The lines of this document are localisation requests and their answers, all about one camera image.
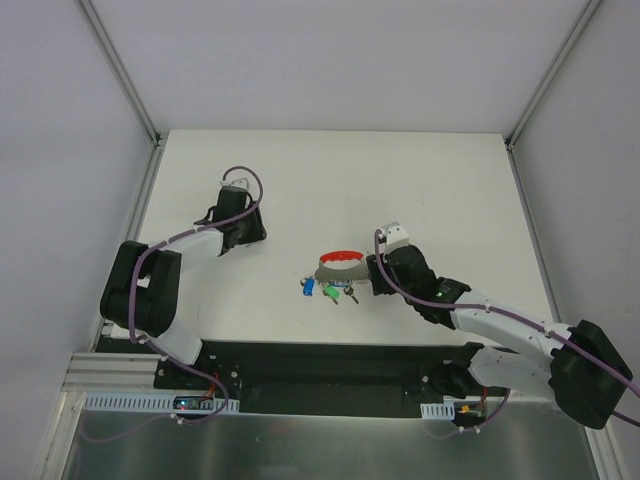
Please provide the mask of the key holder with red handle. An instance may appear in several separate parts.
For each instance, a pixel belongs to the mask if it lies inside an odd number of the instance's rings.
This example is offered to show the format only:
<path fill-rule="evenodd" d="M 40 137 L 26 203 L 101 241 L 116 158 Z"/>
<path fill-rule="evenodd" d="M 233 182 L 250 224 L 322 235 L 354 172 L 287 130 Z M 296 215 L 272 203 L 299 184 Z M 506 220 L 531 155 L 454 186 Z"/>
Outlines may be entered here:
<path fill-rule="evenodd" d="M 363 283 L 369 280 L 365 255 L 359 251 L 338 250 L 319 257 L 314 278 L 320 283 Z"/>

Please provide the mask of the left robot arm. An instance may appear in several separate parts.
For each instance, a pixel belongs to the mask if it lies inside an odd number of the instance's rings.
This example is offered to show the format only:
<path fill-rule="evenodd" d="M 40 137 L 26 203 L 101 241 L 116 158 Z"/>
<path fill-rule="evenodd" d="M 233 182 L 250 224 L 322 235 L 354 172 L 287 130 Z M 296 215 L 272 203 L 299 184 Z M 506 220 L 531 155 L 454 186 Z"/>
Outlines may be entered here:
<path fill-rule="evenodd" d="M 213 367 L 204 341 L 177 319 L 181 274 L 267 236 L 256 202 L 240 186 L 222 187 L 217 204 L 195 225 L 206 229 L 152 253 L 147 244 L 122 243 L 99 304 L 102 318 L 178 360 L 176 375 L 191 389 L 204 387 Z"/>

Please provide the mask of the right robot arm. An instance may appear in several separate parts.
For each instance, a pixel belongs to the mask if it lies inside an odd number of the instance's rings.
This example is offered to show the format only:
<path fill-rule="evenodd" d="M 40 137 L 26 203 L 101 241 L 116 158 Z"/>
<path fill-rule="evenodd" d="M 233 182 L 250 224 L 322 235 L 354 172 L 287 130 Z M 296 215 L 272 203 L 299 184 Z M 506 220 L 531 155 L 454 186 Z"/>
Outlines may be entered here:
<path fill-rule="evenodd" d="M 464 399 L 481 387 L 504 388 L 554 402 L 579 424 L 601 429 L 633 374 L 596 324 L 571 326 L 527 318 L 460 281 L 437 276 L 414 245 L 366 259 L 375 295 L 400 294 L 424 320 L 479 336 L 428 374 L 442 395 Z"/>

